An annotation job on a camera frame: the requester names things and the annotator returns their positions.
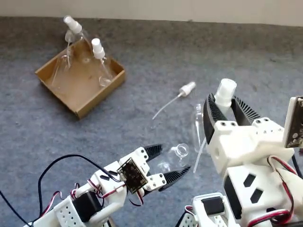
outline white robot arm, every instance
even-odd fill
[[[285,129],[260,117],[237,97],[232,100],[232,110],[236,121],[226,119],[212,94],[204,105],[207,150],[224,180],[226,197],[207,195],[220,197],[218,203],[225,206],[211,214],[207,213],[209,204],[203,205],[200,199],[203,196],[195,197],[191,212],[197,223],[200,227],[209,220],[222,227],[238,226],[235,223],[241,227],[303,226],[301,172],[287,163],[294,148],[303,146],[303,97],[291,98]],[[218,215],[224,217],[223,225],[208,217]]]
[[[154,190],[163,191],[172,186],[190,166],[179,171],[149,175],[148,161],[160,155],[161,145],[140,147],[129,155],[107,165],[104,171],[96,171],[88,183],[72,191],[71,195],[43,212],[30,227],[102,227],[110,226],[110,215],[123,207],[128,191],[142,197]],[[105,205],[97,196],[102,194]]]

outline open cardboard box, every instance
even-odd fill
[[[79,48],[79,44],[75,43],[71,47],[73,50],[76,50]],[[38,69],[36,75],[42,84],[81,119],[125,81],[125,70],[118,62],[110,59],[110,68],[115,73],[115,77],[108,86],[100,88],[94,75],[88,76],[88,69],[85,65],[77,59],[74,59],[72,68],[68,75],[66,75],[66,78],[69,79],[68,83],[70,86],[68,86],[68,90],[62,94],[58,92],[54,86],[51,86],[50,80],[57,63],[57,58],[60,57],[64,51]]]

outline glass bottle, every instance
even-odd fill
[[[189,147],[185,143],[180,143],[163,155],[163,161],[158,164],[158,168],[160,168],[161,171],[167,172],[180,169],[189,162]]]
[[[56,65],[51,76],[50,85],[54,91],[59,94],[65,94],[69,89],[68,78],[66,77],[67,71],[71,68],[73,62],[73,50],[71,49],[72,37],[69,36],[66,50],[61,56],[57,58]]]
[[[71,16],[65,16],[64,22],[74,34],[73,40],[76,43],[74,47],[75,57],[84,64],[90,63],[93,59],[93,53],[88,33]]]
[[[204,139],[204,128],[203,128],[203,111],[202,105],[197,104],[192,115],[192,136],[195,152],[199,152],[203,139]]]
[[[110,59],[106,57],[100,39],[95,38],[91,41],[94,57],[97,60],[96,76],[98,77],[101,87],[107,86],[114,78],[114,74],[110,68]]]

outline white wall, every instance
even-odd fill
[[[303,0],[0,0],[0,16],[66,14],[303,26]]]

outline circuit board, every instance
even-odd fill
[[[120,179],[125,182],[127,189],[132,194],[148,183],[147,178],[140,171],[132,158],[129,158],[124,164],[122,164],[117,172],[120,175]]]
[[[286,137],[286,148],[296,148],[303,143],[303,96],[297,97]]]

